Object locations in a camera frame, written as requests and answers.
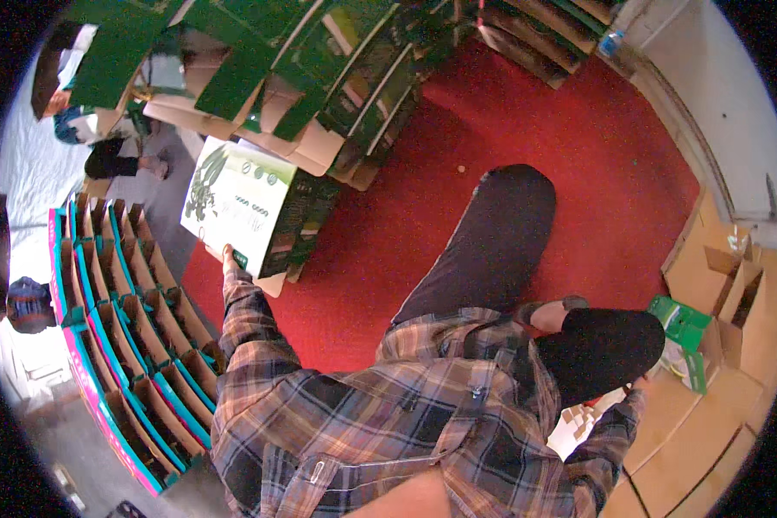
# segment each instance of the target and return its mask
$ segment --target plaid sleeve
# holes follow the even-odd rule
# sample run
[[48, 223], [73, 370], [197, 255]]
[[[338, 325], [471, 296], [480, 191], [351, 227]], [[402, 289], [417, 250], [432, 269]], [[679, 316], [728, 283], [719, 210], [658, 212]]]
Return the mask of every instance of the plaid sleeve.
[[619, 480], [627, 450], [644, 411], [644, 393], [631, 390], [596, 423], [586, 441], [564, 462], [575, 486], [576, 516], [598, 516]]
[[291, 363], [299, 369], [299, 358], [279, 332], [268, 299], [245, 271], [234, 269], [224, 276], [224, 325], [218, 346], [228, 370], [242, 366], [232, 358], [239, 347], [248, 348], [238, 360], [244, 365], [267, 361]]

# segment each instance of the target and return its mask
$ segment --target cardboard divider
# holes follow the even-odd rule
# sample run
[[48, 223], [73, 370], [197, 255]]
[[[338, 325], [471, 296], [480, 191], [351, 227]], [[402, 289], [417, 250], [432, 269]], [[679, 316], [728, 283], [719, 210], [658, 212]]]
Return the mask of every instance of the cardboard divider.
[[146, 364], [141, 354], [130, 346], [111, 303], [101, 303], [89, 315], [101, 351], [116, 378], [117, 386], [127, 388], [144, 378]]
[[109, 211], [112, 211], [111, 217], [115, 219], [115, 228], [118, 231], [118, 237], [124, 240], [134, 240], [135, 232], [133, 226], [130, 224], [129, 217], [126, 212], [126, 202], [124, 200], [115, 200], [107, 204]]
[[76, 244], [75, 255], [81, 270], [83, 298], [87, 303], [87, 310], [91, 311], [97, 304], [110, 300], [107, 283], [104, 281], [104, 272], [98, 262], [95, 241], [90, 240]]
[[159, 287], [164, 293], [167, 293], [167, 291], [176, 287], [176, 279], [167, 267], [164, 255], [161, 253], [161, 248], [159, 248], [158, 243], [155, 243], [153, 240], [143, 240], [142, 254], [150, 269], [150, 274], [152, 275], [153, 280], [155, 280], [156, 287]]
[[135, 383], [133, 395], [142, 404], [146, 418], [186, 467], [206, 455], [205, 449], [178, 420], [150, 379]]
[[124, 320], [124, 331], [130, 345], [142, 356], [149, 358], [147, 362], [147, 372], [150, 376], [155, 374], [162, 367], [169, 365], [171, 358], [167, 354], [164, 345], [161, 343], [158, 335], [155, 334], [155, 328], [146, 312], [141, 301], [135, 295], [127, 295], [122, 298], [123, 314], [119, 313], [121, 320]]
[[190, 340], [176, 322], [176, 317], [164, 301], [164, 296], [158, 291], [152, 291], [145, 296], [144, 302], [152, 308], [150, 317], [155, 322], [155, 329], [164, 342], [164, 347], [175, 352], [177, 357], [190, 351], [193, 348]]
[[173, 315], [176, 317], [179, 327], [185, 336], [195, 343], [196, 348], [206, 347], [213, 341], [213, 337], [202, 323], [193, 304], [187, 298], [181, 287], [175, 287], [166, 293], [168, 303], [171, 303]]
[[150, 232], [150, 225], [146, 222], [146, 213], [143, 205], [133, 203], [133, 206], [126, 212], [126, 218], [129, 220], [136, 238], [141, 241], [154, 241]]
[[155, 289], [155, 281], [150, 274], [150, 268], [146, 264], [144, 255], [141, 253], [141, 246], [135, 239], [135, 236], [125, 239], [121, 245], [121, 249], [124, 253], [124, 260], [126, 261], [126, 267], [129, 268], [130, 275], [133, 276], [133, 282], [136, 286], [136, 291], [143, 294], [145, 291]]
[[181, 377], [184, 378], [184, 380], [187, 382], [187, 385], [190, 386], [190, 388], [199, 398], [199, 401], [201, 401], [201, 403], [211, 414], [214, 414], [216, 411], [215, 401], [210, 399], [207, 396], [207, 394], [205, 394], [205, 391], [201, 388], [201, 385], [199, 385], [198, 382], [196, 382], [196, 380], [193, 379], [193, 376], [190, 374], [190, 371], [187, 370], [187, 367], [185, 367], [185, 365], [181, 363], [181, 360], [179, 360], [178, 358], [173, 360], [173, 365], [176, 366], [176, 369], [179, 371], [179, 374], [181, 374]]
[[89, 366], [92, 367], [93, 373], [98, 381], [100, 392], [102, 394], [108, 394], [118, 390], [115, 377], [109, 369], [107, 362], [104, 360], [104, 353], [101, 352], [101, 347], [98, 345], [98, 340], [95, 335], [89, 328], [78, 333], [81, 344], [83, 345], [83, 351], [86, 353], [86, 357], [89, 361]]
[[175, 365], [169, 365], [155, 375], [155, 387], [176, 416], [204, 448], [210, 449], [210, 427], [213, 414], [187, 385]]
[[164, 487], [170, 486], [181, 473], [150, 438], [144, 427], [135, 417], [129, 404], [119, 391], [106, 396], [109, 409], [121, 430], [126, 443], [133, 449], [138, 459], [150, 470], [150, 473], [161, 481]]
[[85, 237], [91, 238], [104, 232], [104, 207], [107, 201], [104, 198], [90, 198], [87, 210], [83, 213], [83, 229]]
[[117, 246], [110, 240], [101, 240], [98, 250], [98, 263], [110, 297], [122, 297], [133, 292], [133, 287], [124, 273]]
[[216, 389], [216, 373], [210, 369], [201, 353], [196, 350], [188, 351], [186, 355], [180, 358], [181, 364], [187, 368], [187, 372], [196, 381], [196, 383], [205, 392], [208, 399], [213, 403], [218, 402], [218, 391]]

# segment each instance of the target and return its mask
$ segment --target open cardboard box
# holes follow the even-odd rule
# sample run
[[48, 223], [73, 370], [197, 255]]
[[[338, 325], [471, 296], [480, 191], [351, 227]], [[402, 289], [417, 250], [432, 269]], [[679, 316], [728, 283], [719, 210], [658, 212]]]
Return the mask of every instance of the open cardboard box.
[[719, 329], [726, 363], [742, 366], [743, 350], [760, 349], [767, 321], [765, 273], [759, 264], [743, 261], [736, 271], [731, 290], [719, 312]]
[[161, 253], [158, 243], [153, 240], [142, 240], [142, 253], [146, 260], [147, 267], [150, 269], [150, 274], [153, 280], [155, 280], [155, 287], [159, 288], [162, 292], [167, 293], [174, 287], [176, 287], [176, 279], [167, 267], [167, 263], [164, 260], [164, 255]]
[[173, 351], [176, 357], [181, 357], [193, 349], [160, 292], [156, 290], [148, 293], [144, 303], [152, 309], [150, 317], [164, 342], [164, 347]]
[[170, 364], [170, 355], [144, 312], [141, 300], [135, 295], [122, 298], [122, 305], [116, 306], [119, 322], [124, 322], [126, 339], [135, 351], [144, 359], [145, 370], [149, 376]]
[[70, 366], [84, 401], [110, 447], [153, 495], [176, 482], [179, 472], [158, 449], [123, 401], [115, 378], [93, 333], [87, 328], [67, 335]]
[[345, 141], [344, 137], [326, 130], [316, 119], [311, 119], [293, 141], [273, 135], [273, 130], [281, 118], [299, 98], [300, 92], [290, 87], [286, 81], [276, 76], [269, 78], [259, 115], [261, 132], [256, 133], [241, 127], [235, 130], [235, 133], [242, 139], [289, 160], [315, 177], [321, 177], [334, 163]]
[[151, 432], [151, 436], [167, 457], [181, 462], [180, 470], [186, 471], [206, 455], [199, 441], [187, 431], [176, 414], [167, 406], [151, 379], [135, 382], [132, 393], [124, 391], [124, 395], [133, 405], [144, 428]]
[[[708, 394], [687, 419], [650, 460], [631, 474], [651, 516], [667, 515], [705, 477], [748, 417], [761, 391], [760, 385], [742, 372], [726, 367], [720, 370]], [[651, 419], [651, 410], [646, 409], [641, 426]]]
[[161, 393], [166, 403], [176, 416], [192, 433], [204, 448], [210, 449], [210, 427], [213, 425], [213, 414], [199, 399], [196, 392], [179, 372], [170, 364], [153, 379], [155, 387]]
[[78, 267], [81, 272], [81, 286], [83, 298], [86, 301], [87, 311], [102, 302], [109, 302], [109, 290], [104, 281], [104, 272], [98, 262], [95, 240], [84, 241], [75, 245], [75, 256], [78, 259]]
[[213, 337], [202, 323], [196, 309], [180, 287], [175, 287], [166, 292], [167, 301], [172, 304], [172, 312], [176, 316], [179, 327], [196, 348], [207, 347], [213, 341]]

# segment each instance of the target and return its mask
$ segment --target leg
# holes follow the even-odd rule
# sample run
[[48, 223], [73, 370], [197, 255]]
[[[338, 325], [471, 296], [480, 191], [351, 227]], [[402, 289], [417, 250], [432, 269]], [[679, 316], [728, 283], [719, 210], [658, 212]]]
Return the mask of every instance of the leg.
[[95, 142], [95, 146], [83, 170], [86, 176], [101, 178], [134, 177], [138, 171], [138, 158], [119, 157], [124, 139], [110, 139]]
[[650, 370], [662, 356], [664, 329], [647, 312], [573, 309], [564, 318], [561, 332], [535, 343], [541, 361], [559, 385], [566, 409], [631, 383]]
[[554, 216], [555, 189], [536, 169], [518, 164], [490, 171], [392, 323], [461, 307], [511, 310], [539, 264]]

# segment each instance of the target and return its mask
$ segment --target person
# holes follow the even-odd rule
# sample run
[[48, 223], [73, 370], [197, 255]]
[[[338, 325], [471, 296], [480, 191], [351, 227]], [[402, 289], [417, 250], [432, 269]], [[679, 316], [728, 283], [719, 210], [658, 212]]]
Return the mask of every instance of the person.
[[[135, 132], [131, 134], [117, 134], [103, 140], [92, 140], [89, 131], [81, 131], [79, 121], [88, 113], [83, 107], [70, 106], [69, 99], [72, 90], [63, 89], [54, 92], [49, 104], [43, 111], [44, 117], [52, 117], [54, 120], [54, 136], [58, 140], [67, 144], [85, 143], [92, 147], [92, 152], [83, 166], [86, 176], [93, 180], [114, 177], [134, 177], [139, 169], [148, 169], [160, 180], [167, 178], [169, 166], [166, 161], [159, 159], [154, 155], [142, 157], [121, 157], [119, 156], [124, 143], [129, 139], [139, 139], [140, 136]], [[151, 127], [154, 133], [158, 129], [158, 124]]]
[[46, 327], [57, 326], [48, 284], [21, 277], [9, 285], [6, 316], [15, 331], [34, 335]]
[[[236, 515], [596, 516], [664, 347], [655, 316], [581, 297], [518, 306], [556, 194], [527, 165], [480, 181], [373, 367], [303, 369], [251, 277], [223, 251], [225, 317], [211, 458]], [[522, 325], [550, 334], [530, 339]], [[626, 397], [562, 461], [562, 409]]]

